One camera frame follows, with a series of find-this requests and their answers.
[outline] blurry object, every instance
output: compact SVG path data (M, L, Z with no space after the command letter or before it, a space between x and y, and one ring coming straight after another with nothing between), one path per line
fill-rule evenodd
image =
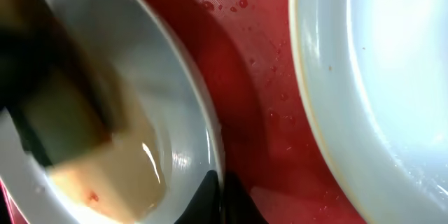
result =
M48 47L63 60L51 61L37 88L8 105L16 123L24 119L18 133L28 130L26 142L44 150L45 172L20 149L8 114L0 117L0 173L11 197L31 223L173 223L209 170L223 185L218 123L201 76L141 0L46 1L76 45L65 33L47 36L70 41L69 55ZM75 141L77 127L84 144L58 143ZM77 155L57 157L55 144L79 144Z
M85 55L44 0L0 3L1 106L24 150L75 203L121 223L144 217L165 180L135 92Z

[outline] water droplet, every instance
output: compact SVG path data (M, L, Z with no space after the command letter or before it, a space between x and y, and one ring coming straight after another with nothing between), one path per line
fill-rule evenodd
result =
M295 117L294 116L292 116L292 115L289 116L289 123L292 125L295 125Z
M288 94L283 93L283 94L280 95L280 99L281 99L282 101L286 101L286 100L289 99L289 96L288 96Z
M245 8L247 7L247 5L248 5L247 0L239 0L239 6L241 8Z
M270 109L269 110L269 119L274 122L277 123L280 120L280 115L275 112L274 110Z
M202 7L204 7L204 9L208 10L208 11L214 11L215 10L215 6L210 3L209 1L203 1L202 2Z

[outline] white plate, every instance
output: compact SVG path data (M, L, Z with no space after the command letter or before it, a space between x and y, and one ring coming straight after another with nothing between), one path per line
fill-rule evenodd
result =
M290 0L302 101L369 223L448 222L448 0Z
M199 71L168 26L142 0L47 0L89 55L107 55L134 84L157 131L167 192L140 223L172 224L209 170L223 181L223 149ZM52 187L23 152L8 115L0 117L0 175L30 223L103 223Z

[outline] red surface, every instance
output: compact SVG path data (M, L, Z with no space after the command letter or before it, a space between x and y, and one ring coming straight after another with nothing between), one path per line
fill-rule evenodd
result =
M227 169L267 221L363 223L309 128L293 70L288 0L147 2L199 66L223 127Z

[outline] liquid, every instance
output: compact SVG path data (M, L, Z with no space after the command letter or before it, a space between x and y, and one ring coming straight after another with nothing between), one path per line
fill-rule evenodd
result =
M208 10L208 11L214 11L215 10L215 6L209 2L209 1L203 1L202 2L202 7L204 7L204 9Z
M248 4L247 0L239 0L239 7L241 8L247 7Z
M159 204L166 185L155 131L134 89L106 64L91 64L44 0L0 0L0 6L8 6L0 10L0 24L45 32L61 59L57 62L62 62L55 64L36 94L17 106L22 129L33 133L27 140L30 153L46 158L41 165L73 202L120 223L140 220ZM78 60L86 63L86 76L78 76L81 69L71 64ZM95 108L86 81L95 83L95 92L103 92L97 101L109 105L107 113ZM115 123L108 125L99 115Z
M120 84L127 126L112 142L48 170L59 189L78 204L120 223L134 223L165 194L155 132L132 88Z

